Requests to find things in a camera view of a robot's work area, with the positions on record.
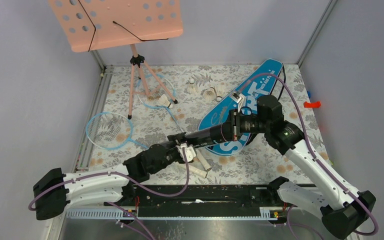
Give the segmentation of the black shuttlecock tube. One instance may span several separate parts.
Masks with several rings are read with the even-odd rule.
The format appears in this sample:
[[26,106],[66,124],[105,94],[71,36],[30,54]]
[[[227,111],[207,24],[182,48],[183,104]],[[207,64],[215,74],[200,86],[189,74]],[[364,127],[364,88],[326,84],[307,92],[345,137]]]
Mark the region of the black shuttlecock tube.
[[222,123],[197,132],[188,133],[183,137],[182,141],[195,148],[236,141],[238,134],[235,129],[231,123]]

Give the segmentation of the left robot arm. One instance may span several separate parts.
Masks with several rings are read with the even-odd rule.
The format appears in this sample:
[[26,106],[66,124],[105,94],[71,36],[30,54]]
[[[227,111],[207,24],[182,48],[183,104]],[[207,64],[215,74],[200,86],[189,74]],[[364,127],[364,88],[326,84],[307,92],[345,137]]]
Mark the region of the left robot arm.
[[166,142],[151,145],[119,165],[102,170],[63,173],[61,168],[54,168],[34,185],[34,198],[28,209],[42,221],[57,217],[74,206],[103,202],[120,202],[128,206],[135,200],[134,187],[165,198],[177,197],[187,189],[187,182],[174,193],[158,192],[142,183],[172,163],[183,163],[189,176],[189,162],[196,157],[199,146],[196,137],[179,133],[168,136]]

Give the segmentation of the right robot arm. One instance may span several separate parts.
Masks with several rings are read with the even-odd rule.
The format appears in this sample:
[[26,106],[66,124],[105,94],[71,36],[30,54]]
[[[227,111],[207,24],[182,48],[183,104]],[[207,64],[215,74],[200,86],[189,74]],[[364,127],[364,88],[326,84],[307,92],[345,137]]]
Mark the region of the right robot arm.
[[316,199],[307,190],[299,196],[299,190],[291,192],[283,182],[267,191],[267,201],[273,206],[287,202],[313,214],[338,239],[343,240],[352,233],[376,235],[380,230],[372,213],[376,197],[369,190],[359,191],[313,149],[299,105],[289,87],[286,84],[283,87],[294,104],[301,127],[284,120],[282,105],[272,95],[263,95],[257,100],[255,114],[242,115],[238,110],[239,120],[235,123],[244,123],[245,133],[263,133],[272,148],[305,172],[321,196]]

